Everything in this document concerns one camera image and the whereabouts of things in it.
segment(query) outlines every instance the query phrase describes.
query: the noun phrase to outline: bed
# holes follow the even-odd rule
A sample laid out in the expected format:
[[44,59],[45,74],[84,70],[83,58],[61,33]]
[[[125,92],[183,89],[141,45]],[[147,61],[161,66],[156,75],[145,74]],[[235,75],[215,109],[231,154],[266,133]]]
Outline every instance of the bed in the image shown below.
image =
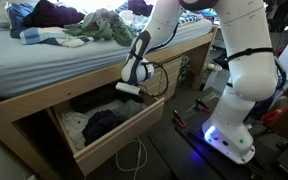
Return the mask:
[[[185,27],[180,27],[178,34],[167,47],[145,56],[150,61],[163,62],[185,53],[191,59],[192,72],[194,73],[192,87],[194,89],[199,86],[203,64],[217,31],[217,28],[206,20],[199,23],[187,26],[193,27],[193,30],[196,29],[194,33],[192,33],[192,29],[185,30]],[[17,128],[16,122],[33,113],[46,110],[60,132],[60,127],[56,124],[57,115],[54,113],[54,109],[63,110],[66,108],[62,107],[63,102],[119,80],[120,71],[125,61],[125,53],[129,51],[129,48],[120,47],[114,44],[115,42],[96,42],[94,49],[97,52],[102,51],[99,53],[101,56],[99,54],[94,55],[92,59],[90,54],[83,54],[83,49],[85,52],[85,49],[95,46],[95,44],[88,44],[76,49],[65,49],[67,54],[65,54],[64,60],[58,55],[58,52],[63,52],[64,47],[32,45],[39,46],[40,51],[36,52],[31,50],[33,48],[31,46],[23,47],[18,41],[8,39],[7,35],[9,35],[7,31],[0,32],[0,41],[1,38],[7,39],[4,41],[5,43],[0,43],[0,98],[3,98],[0,101],[0,140],[41,178],[60,179],[60,176],[43,158],[43,155]],[[19,51],[30,53],[26,53],[26,55],[16,54]],[[79,58],[76,58],[76,51],[81,51],[78,53]],[[47,57],[54,58],[52,60],[45,59],[42,61],[43,63],[37,62],[34,57],[41,52]],[[12,56],[14,60],[8,61],[9,57]],[[107,60],[104,64],[99,61],[103,59]],[[123,123],[116,130],[100,138],[92,146],[79,152],[73,152],[73,156],[84,175],[121,149],[138,133],[149,128],[162,116],[163,99],[148,98],[147,103],[149,107],[131,118],[127,123]],[[104,153],[104,148],[111,150]],[[90,161],[96,162],[91,168],[89,167]]]

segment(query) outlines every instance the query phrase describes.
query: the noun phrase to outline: white cable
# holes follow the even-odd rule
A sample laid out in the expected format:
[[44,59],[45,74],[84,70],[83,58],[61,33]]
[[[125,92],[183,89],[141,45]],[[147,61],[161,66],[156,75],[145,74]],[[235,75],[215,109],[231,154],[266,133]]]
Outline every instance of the white cable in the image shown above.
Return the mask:
[[[120,171],[124,171],[124,172],[131,172],[131,171],[135,171],[134,172],[134,176],[133,176],[133,180],[136,179],[136,174],[137,174],[137,171],[141,168],[143,168],[147,162],[147,151],[146,151],[146,147],[144,145],[144,143],[142,143],[141,139],[139,137],[137,137],[137,140],[133,140],[129,143],[134,143],[134,142],[138,142],[139,144],[139,149],[137,151],[137,165],[136,165],[136,168],[132,168],[132,169],[123,169],[120,167],[119,163],[118,163],[118,153],[116,153],[115,155],[115,160],[116,160],[116,166],[117,168],[120,170]],[[145,161],[144,163],[140,166],[140,161],[141,161],[141,156],[142,156],[142,147],[144,149],[144,156],[145,156]]]

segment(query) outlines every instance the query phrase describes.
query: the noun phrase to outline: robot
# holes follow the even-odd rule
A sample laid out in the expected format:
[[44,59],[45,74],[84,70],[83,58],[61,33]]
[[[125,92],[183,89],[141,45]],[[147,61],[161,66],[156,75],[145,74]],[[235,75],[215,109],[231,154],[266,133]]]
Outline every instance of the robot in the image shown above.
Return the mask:
[[117,88],[125,89],[152,77],[153,65],[143,59],[144,55],[169,40],[185,9],[206,8],[213,8],[218,14],[231,77],[202,130],[208,144],[235,163],[245,164],[254,156],[255,148],[243,120],[255,102],[270,97],[277,85],[262,0],[157,0],[149,23],[133,41],[122,70],[122,79],[128,86],[118,84]]

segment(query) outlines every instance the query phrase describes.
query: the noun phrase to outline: blue light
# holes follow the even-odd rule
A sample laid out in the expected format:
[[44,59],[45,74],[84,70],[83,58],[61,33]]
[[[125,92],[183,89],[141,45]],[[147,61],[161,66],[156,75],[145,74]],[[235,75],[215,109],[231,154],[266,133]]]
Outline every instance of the blue light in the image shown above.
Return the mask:
[[211,134],[213,133],[215,131],[215,127],[214,126],[211,126],[207,131],[206,131],[206,133],[205,133],[205,135],[204,135],[204,138],[205,138],[205,140],[209,140],[209,139],[211,139]]

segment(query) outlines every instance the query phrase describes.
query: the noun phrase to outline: bed sheet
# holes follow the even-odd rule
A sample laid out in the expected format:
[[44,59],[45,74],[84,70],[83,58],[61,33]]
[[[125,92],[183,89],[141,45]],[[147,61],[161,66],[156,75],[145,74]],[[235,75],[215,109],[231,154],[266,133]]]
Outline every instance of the bed sheet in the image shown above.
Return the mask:
[[[207,34],[212,23],[201,19],[178,28],[167,45]],[[131,47],[97,41],[78,48],[22,45],[9,31],[0,32],[0,98],[10,98],[87,72],[124,62]]]

